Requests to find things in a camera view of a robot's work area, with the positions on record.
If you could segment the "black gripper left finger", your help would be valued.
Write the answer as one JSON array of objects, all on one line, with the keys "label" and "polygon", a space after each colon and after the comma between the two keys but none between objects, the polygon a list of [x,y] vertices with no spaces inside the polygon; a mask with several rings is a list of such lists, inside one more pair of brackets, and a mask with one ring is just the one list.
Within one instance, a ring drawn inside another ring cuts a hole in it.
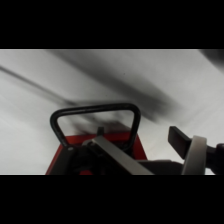
[{"label": "black gripper left finger", "polygon": [[50,175],[153,175],[139,139],[125,148],[127,134],[66,136]]}]

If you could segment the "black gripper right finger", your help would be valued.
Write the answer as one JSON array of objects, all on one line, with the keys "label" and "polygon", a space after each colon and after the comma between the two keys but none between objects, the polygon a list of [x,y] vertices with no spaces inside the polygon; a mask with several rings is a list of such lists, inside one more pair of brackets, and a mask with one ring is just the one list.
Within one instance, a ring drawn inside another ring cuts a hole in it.
[{"label": "black gripper right finger", "polygon": [[224,175],[224,143],[211,147],[206,138],[189,138],[176,126],[169,127],[168,142],[184,160],[182,175],[204,175],[206,169]]}]

